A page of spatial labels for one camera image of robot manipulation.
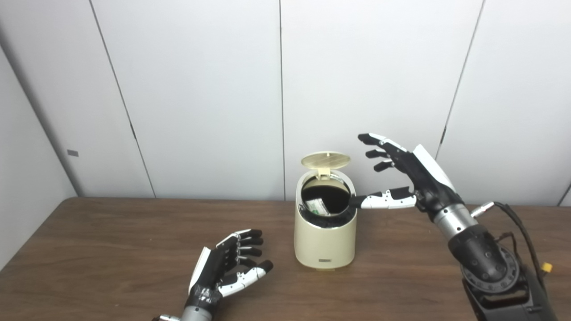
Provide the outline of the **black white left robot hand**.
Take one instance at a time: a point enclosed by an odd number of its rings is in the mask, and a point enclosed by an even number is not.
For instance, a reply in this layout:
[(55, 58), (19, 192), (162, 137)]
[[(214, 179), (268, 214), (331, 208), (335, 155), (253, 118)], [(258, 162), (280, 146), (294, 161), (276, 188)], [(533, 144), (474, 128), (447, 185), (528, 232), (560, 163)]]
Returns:
[(224, 297), (245, 290), (273, 269), (273, 262), (257, 263), (263, 232), (246, 229), (232, 232), (214, 248), (204, 247), (192, 273), (185, 306), (214, 312)]

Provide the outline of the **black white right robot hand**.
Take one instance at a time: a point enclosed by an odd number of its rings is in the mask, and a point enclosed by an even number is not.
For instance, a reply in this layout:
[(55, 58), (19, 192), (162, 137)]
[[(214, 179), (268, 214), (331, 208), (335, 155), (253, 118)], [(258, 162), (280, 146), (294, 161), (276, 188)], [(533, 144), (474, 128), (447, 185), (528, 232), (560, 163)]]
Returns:
[(373, 133), (358, 135), (365, 145), (376, 146), (366, 152), (367, 158), (384, 158), (373, 167), (375, 172), (389, 168), (404, 173), (412, 182), (409, 187), (393, 188), (369, 195), (353, 196), (349, 207), (353, 209), (405, 209), (417, 207), (434, 220), (436, 215), (452, 205), (464, 204), (453, 184), (434, 158), (422, 145), (410, 152), (393, 140)]

